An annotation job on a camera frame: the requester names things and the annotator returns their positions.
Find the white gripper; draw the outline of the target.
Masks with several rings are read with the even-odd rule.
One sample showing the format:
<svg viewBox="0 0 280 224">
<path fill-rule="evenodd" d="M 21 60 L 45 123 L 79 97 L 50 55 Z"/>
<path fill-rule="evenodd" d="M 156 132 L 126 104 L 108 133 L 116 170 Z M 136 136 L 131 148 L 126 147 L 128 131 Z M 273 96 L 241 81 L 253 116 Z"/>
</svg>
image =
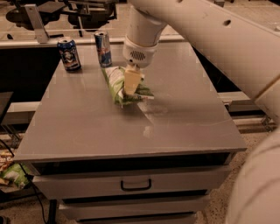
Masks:
<svg viewBox="0 0 280 224">
<path fill-rule="evenodd" d="M 122 55 L 128 64 L 124 71 L 126 95 L 133 95 L 136 92 L 142 79 L 140 68 L 147 67 L 152 62 L 157 47 L 158 40 L 155 38 L 125 36 Z"/>
</svg>

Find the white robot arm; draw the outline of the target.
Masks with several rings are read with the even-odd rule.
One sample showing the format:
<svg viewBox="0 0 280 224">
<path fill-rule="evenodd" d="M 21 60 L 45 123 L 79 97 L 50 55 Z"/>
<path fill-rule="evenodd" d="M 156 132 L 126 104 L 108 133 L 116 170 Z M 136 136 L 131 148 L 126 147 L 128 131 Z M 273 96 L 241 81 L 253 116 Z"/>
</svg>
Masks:
<svg viewBox="0 0 280 224">
<path fill-rule="evenodd" d="M 129 0 L 126 39 L 137 48 L 158 42 L 171 26 L 274 122 L 280 120 L 280 35 L 208 0 Z M 280 127 L 241 168 L 225 224 L 280 224 Z"/>
</svg>

